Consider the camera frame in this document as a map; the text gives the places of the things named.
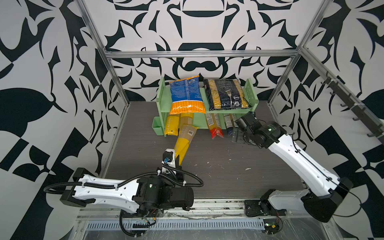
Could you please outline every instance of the spaghetti package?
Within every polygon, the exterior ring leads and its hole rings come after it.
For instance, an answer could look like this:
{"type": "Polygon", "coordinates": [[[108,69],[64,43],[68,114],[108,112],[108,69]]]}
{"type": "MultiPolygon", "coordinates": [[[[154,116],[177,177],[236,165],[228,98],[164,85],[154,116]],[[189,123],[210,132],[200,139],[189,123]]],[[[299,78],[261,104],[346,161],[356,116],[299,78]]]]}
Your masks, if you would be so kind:
{"type": "Polygon", "coordinates": [[[211,131],[212,139],[216,136],[224,137],[223,130],[221,130],[220,120],[217,113],[206,113],[208,128],[211,131]]]}
{"type": "Polygon", "coordinates": [[[175,157],[179,156],[179,165],[181,165],[181,163],[183,162],[189,145],[193,137],[196,135],[197,129],[197,127],[194,127],[192,125],[183,125],[180,129],[180,134],[177,138],[176,145],[174,148],[175,157]]]}
{"type": "Polygon", "coordinates": [[[199,89],[199,76],[170,82],[172,106],[170,114],[205,113],[199,89]]]}
{"type": "Polygon", "coordinates": [[[167,117],[164,134],[177,136],[179,134],[179,120],[180,114],[169,115],[167,117]]]}
{"type": "Polygon", "coordinates": [[[249,108],[237,79],[204,79],[209,110],[249,108]]]}
{"type": "Polygon", "coordinates": [[[184,124],[192,125],[192,123],[193,123],[193,113],[180,114],[180,128],[182,128],[184,124]]]}

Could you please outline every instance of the dark wooden floor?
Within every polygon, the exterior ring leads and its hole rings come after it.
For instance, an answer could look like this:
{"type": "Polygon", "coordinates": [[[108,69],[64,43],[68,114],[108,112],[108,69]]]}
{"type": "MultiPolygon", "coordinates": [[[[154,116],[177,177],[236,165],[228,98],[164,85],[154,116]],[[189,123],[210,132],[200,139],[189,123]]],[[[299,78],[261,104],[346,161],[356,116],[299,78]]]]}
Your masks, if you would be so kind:
{"type": "MultiPolygon", "coordinates": [[[[156,103],[132,102],[107,178],[127,179],[161,166],[163,152],[174,148],[177,136],[157,136],[151,128],[155,116],[156,103]]],[[[273,121],[264,102],[256,116],[273,121]]],[[[227,136],[212,140],[207,129],[197,131],[181,166],[204,181],[204,187],[194,188],[196,198],[260,197],[271,188],[303,188],[299,176],[269,150],[233,143],[227,136]]]]}

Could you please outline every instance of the metal grate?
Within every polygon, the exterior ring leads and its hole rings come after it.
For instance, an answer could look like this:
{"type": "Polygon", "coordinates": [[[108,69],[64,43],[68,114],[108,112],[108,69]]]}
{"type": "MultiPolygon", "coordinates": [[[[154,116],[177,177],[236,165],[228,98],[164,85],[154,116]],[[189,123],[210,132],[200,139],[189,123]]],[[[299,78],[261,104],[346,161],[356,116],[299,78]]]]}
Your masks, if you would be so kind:
{"type": "MultiPolygon", "coordinates": [[[[144,224],[143,220],[123,220],[124,228],[131,229],[131,225],[144,224]]],[[[209,229],[256,229],[265,230],[262,219],[196,219],[196,220],[157,220],[150,227],[151,230],[209,230],[209,229]]],[[[88,231],[120,230],[118,220],[93,220],[88,222],[88,231]]],[[[135,230],[147,230],[147,228],[135,228],[135,230]]]]}

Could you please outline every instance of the fork image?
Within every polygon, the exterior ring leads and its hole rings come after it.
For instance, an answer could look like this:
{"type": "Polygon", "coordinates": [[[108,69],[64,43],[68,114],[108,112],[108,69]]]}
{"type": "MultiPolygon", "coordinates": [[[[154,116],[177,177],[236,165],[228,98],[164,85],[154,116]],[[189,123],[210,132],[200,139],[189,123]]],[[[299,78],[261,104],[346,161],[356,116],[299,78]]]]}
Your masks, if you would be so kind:
{"type": "Polygon", "coordinates": [[[225,91],[228,94],[229,99],[231,99],[231,105],[230,108],[232,107],[232,94],[231,94],[231,89],[225,91]]]}

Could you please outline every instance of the black pasta bag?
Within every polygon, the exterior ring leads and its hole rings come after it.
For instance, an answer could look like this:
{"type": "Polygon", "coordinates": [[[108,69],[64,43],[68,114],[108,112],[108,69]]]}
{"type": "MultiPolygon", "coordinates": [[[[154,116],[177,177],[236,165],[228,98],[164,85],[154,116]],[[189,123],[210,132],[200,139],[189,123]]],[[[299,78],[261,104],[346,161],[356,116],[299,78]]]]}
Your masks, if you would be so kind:
{"type": "Polygon", "coordinates": [[[204,79],[209,110],[249,108],[237,79],[204,79]]]}

